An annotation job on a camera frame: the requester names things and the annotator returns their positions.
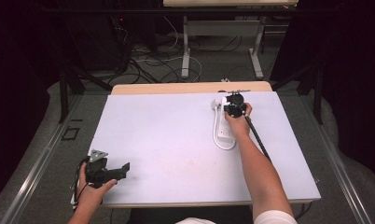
table surface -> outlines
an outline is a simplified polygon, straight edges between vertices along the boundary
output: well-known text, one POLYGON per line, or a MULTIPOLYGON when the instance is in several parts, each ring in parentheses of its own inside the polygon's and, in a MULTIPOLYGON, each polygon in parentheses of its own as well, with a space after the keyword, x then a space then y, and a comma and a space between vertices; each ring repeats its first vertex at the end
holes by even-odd
POLYGON ((165 7, 293 6, 299 0, 164 0, 165 7))
POLYGON ((91 142, 90 149, 109 153, 108 169, 131 163, 127 178, 105 195, 103 206, 250 204, 238 146, 222 150, 212 138, 215 113, 210 103, 229 95, 218 91, 237 90, 250 90, 242 95, 254 108, 251 118, 291 203, 319 199, 269 83, 135 84, 114 88, 91 142))

metal frame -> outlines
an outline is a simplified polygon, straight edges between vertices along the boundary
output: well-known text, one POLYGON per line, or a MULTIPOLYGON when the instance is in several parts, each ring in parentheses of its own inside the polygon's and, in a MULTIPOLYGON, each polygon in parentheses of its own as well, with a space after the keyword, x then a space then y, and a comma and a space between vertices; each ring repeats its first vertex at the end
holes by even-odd
MULTIPOLYGON (((74 114, 81 99, 81 95, 76 95, 74 97, 74 100, 71 102, 70 106, 71 113, 69 113, 69 115, 66 117, 66 120, 68 120, 68 118, 70 118, 74 114)), ((51 157, 55 152, 57 145, 59 144, 62 138, 63 133, 67 129, 67 123, 68 122, 64 122, 57 126, 57 129, 52 135, 48 145, 45 146, 43 152, 36 160, 33 169, 31 169, 30 174, 28 174, 27 178, 22 184, 19 193, 13 200, 11 206, 7 209, 7 212, 4 218, 2 219, 2 224, 19 223, 20 216, 24 211, 25 206, 30 201, 30 198, 34 193, 34 190, 36 189, 36 186, 38 185, 40 178, 45 173, 46 168, 51 160, 51 157)))
POLYGON ((370 219, 370 216, 368 215, 368 212, 366 211, 364 205, 361 203, 359 196, 357 195, 356 190, 354 188, 353 182, 351 181, 350 177, 345 171, 345 166, 341 160, 338 150, 335 148, 330 138, 327 136, 324 125, 319 125, 316 120, 316 117, 311 113, 313 111, 313 106, 310 102, 310 97, 300 97, 302 99, 306 111, 310 115, 313 125, 315 126, 316 130, 321 136, 322 142, 324 143, 324 149, 327 159, 329 160, 330 166, 333 169, 335 177, 339 181, 341 190, 343 191, 344 196, 351 207, 351 211, 353 212, 357 223, 371 224, 372 221, 370 219))
POLYGON ((260 40, 263 36, 263 30, 266 18, 261 17, 260 21, 188 21, 184 17, 184 59, 182 62, 182 78, 188 78, 188 67, 190 58, 190 48, 188 46, 188 37, 190 35, 241 35, 254 36, 254 47, 249 49, 252 65, 257 79, 263 79, 259 59, 257 57, 260 48, 260 40))

person's right hand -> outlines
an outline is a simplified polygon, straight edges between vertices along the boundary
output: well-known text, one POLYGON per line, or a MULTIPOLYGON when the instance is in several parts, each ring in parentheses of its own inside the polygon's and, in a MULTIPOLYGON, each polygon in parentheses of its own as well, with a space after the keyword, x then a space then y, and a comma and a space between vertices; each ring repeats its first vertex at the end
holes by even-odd
POLYGON ((74 215, 68 222, 69 224, 89 223, 104 195, 118 183, 116 179, 112 179, 98 189, 89 186, 86 181, 86 166, 87 163, 84 162, 80 167, 79 185, 77 187, 78 204, 74 215))
MULTIPOLYGON (((248 103, 246 105, 246 116, 249 117, 252 111, 252 106, 248 103)), ((250 128, 248 122, 243 116, 238 117, 237 119, 231 117, 227 112, 225 113, 225 119, 228 121, 231 131, 234 133, 234 136, 238 139, 240 137, 249 135, 250 128)))

white power strip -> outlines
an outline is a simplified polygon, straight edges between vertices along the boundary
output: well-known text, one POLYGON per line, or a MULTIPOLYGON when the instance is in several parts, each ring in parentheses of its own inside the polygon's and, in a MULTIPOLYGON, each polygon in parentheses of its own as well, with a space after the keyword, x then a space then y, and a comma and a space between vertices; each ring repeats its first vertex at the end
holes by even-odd
POLYGON ((217 128, 217 138, 221 141, 232 142, 236 138, 231 131, 228 121, 225 119, 225 105, 229 105, 230 102, 227 102, 226 97, 222 98, 222 103, 220 106, 220 115, 219 115, 219 124, 217 128))

table leg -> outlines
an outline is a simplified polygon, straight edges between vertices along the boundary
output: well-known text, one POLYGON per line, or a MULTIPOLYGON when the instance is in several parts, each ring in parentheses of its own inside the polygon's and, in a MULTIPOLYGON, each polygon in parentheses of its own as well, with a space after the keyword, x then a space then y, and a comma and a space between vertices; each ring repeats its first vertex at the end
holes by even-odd
POLYGON ((252 60, 252 65, 254 66, 254 70, 255 70, 255 75, 257 79, 259 80, 263 79, 263 72, 260 67, 260 62, 257 57, 257 53, 260 48, 260 41, 261 41, 261 37, 263 36, 265 23, 266 23, 266 17, 261 17, 259 27, 257 28, 257 35, 255 37, 254 48, 249 49, 249 53, 251 55, 251 60, 252 60))
POLYGON ((182 62, 182 78, 188 78, 188 66, 190 60, 190 48, 188 47, 188 18, 184 17, 184 59, 182 62))

